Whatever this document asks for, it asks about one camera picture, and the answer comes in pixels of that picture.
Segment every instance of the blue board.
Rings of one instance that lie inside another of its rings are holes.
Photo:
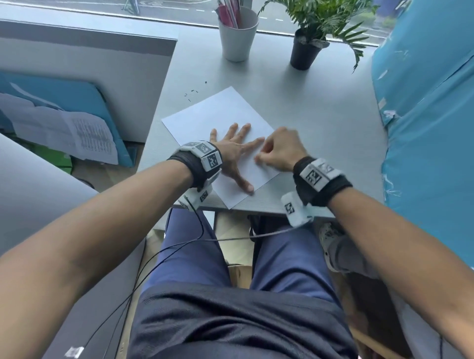
[[[110,116],[105,99],[92,83],[0,72],[0,92],[27,99],[35,106],[60,107],[65,111],[87,112],[102,118],[117,147],[118,164],[133,167],[133,161]],[[0,126],[13,132],[10,120],[1,111]]]
[[[413,0],[374,53],[385,202],[474,267],[474,1]]]

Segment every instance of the potted plant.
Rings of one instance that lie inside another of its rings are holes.
[[[291,65],[298,70],[307,70],[316,55],[329,46],[327,35],[340,39],[348,44],[355,55],[354,70],[364,53],[365,45],[360,41],[366,40],[365,30],[357,31],[362,24],[359,22],[349,28],[344,28],[350,19],[363,12],[375,14],[378,6],[372,0],[266,0],[259,14],[270,2],[276,2],[286,7],[293,23],[300,27],[296,30],[293,40]]]

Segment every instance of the table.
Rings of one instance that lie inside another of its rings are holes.
[[[182,27],[138,170],[166,160],[178,147],[163,118],[233,86],[274,129],[296,128],[311,155],[326,158],[354,187],[382,202],[387,138],[370,74],[375,48],[365,50],[352,73],[352,50],[333,42],[301,72],[289,65],[292,42],[258,33],[249,60],[231,63],[222,58],[218,30]],[[281,173],[233,209],[282,214],[280,198],[292,190],[291,174]],[[204,207],[225,208],[215,193]],[[327,208],[318,215],[332,217]]]

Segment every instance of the forearm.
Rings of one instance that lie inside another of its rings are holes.
[[[435,237],[353,188],[328,207],[385,282],[474,358],[474,272]]]
[[[41,357],[75,301],[133,251],[191,183],[184,164],[162,162],[2,256],[0,348],[5,357]]]

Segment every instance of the window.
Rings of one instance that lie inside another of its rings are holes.
[[[217,0],[15,0],[16,2],[51,6],[63,9],[77,9],[110,14],[131,14],[138,17],[156,18],[173,22],[183,22],[216,26],[217,16],[214,9]],[[241,0],[244,6],[251,5],[258,12],[264,0]],[[366,42],[381,44],[390,34],[396,18],[411,0],[374,0],[380,5],[377,13],[363,13],[351,21],[352,24],[363,21],[362,28],[367,30]],[[294,34],[297,25],[290,21],[285,7],[280,4],[268,4],[260,14],[258,30],[283,34]]]

